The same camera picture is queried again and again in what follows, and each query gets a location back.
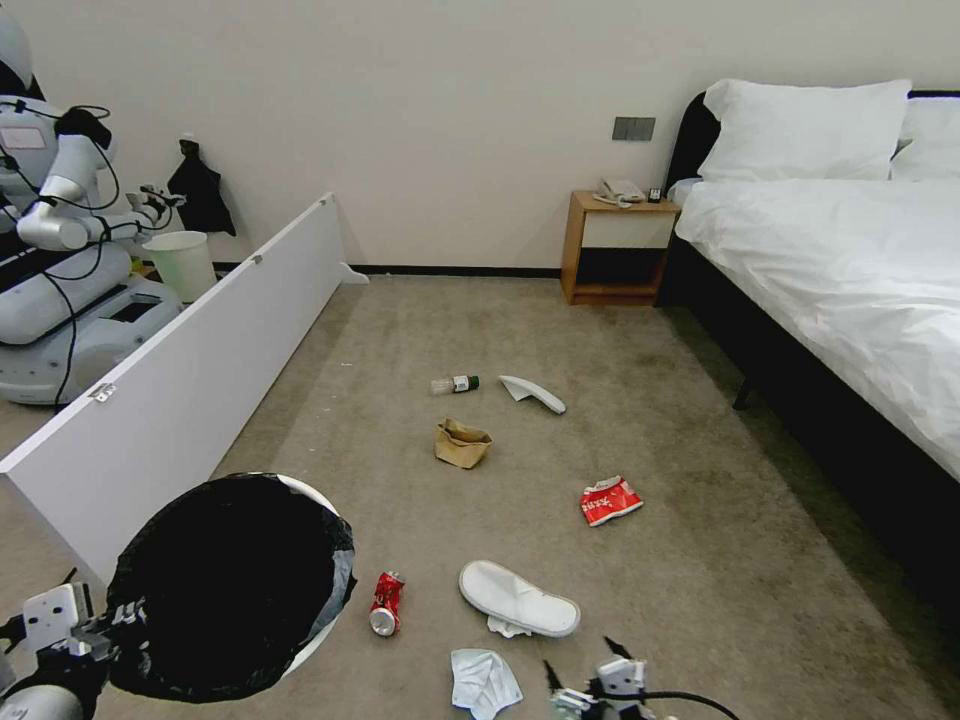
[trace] plastic bottle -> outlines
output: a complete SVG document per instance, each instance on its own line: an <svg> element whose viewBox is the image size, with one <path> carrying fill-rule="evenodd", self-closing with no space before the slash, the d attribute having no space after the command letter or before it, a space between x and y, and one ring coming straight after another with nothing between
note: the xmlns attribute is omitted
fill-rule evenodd
<svg viewBox="0 0 960 720"><path fill-rule="evenodd" d="M480 387L480 378L476 375L454 375L452 378L442 378L430 381L431 395L449 395L454 392L466 392Z"/></svg>

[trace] floor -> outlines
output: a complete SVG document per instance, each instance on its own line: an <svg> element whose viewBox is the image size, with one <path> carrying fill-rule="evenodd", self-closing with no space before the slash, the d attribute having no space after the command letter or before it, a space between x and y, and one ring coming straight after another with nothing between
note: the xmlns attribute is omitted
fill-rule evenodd
<svg viewBox="0 0 960 720"><path fill-rule="evenodd" d="M429 381L480 389L431 397ZM558 417L496 381L540 382ZM743 720L960 716L957 648L858 518L683 310L571 308L552 280L375 277L337 291L224 459L319 488L353 525L359 586L309 663L254 698L193 707L108 689L103 718L466 718L449 652L483 647L548 715L542 660L579 687L603 635L650 660L650 687L712 696ZM475 469L433 457L444 415L490 432ZM0 452L44 419L0 407ZM591 529L582 488L622 473L646 506ZM0 486L0 607L57 581L67 555ZM488 558L576 600L579 630L493 635L457 590ZM406 575L393 638L367 624L377 575ZM660 702L659 716L718 718Z"/></svg>

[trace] disposable slipper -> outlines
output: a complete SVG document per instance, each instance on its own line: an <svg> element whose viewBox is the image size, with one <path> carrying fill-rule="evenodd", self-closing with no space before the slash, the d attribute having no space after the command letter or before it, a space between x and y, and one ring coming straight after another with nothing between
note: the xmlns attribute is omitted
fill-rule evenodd
<svg viewBox="0 0 960 720"><path fill-rule="evenodd" d="M564 637L580 624L580 608L575 602L545 593L489 560L464 565L460 592L480 612L539 635Z"/></svg>

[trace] metal hinge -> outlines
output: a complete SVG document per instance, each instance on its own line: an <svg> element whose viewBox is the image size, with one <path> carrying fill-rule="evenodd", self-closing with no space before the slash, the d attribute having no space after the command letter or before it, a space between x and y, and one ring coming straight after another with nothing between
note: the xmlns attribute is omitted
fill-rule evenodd
<svg viewBox="0 0 960 720"><path fill-rule="evenodd" d="M87 397L92 397L97 402L106 402L116 391L117 386L113 383L101 383L100 385L97 385L93 389L93 392L91 392Z"/></svg>

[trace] white trash can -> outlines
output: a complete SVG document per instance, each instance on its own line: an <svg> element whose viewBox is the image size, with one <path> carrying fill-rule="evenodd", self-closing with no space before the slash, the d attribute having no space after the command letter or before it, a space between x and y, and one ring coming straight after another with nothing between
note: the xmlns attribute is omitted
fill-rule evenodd
<svg viewBox="0 0 960 720"><path fill-rule="evenodd" d="M217 282L207 247L207 234L195 230L157 235L143 244L163 282L183 302L193 302Z"/></svg>

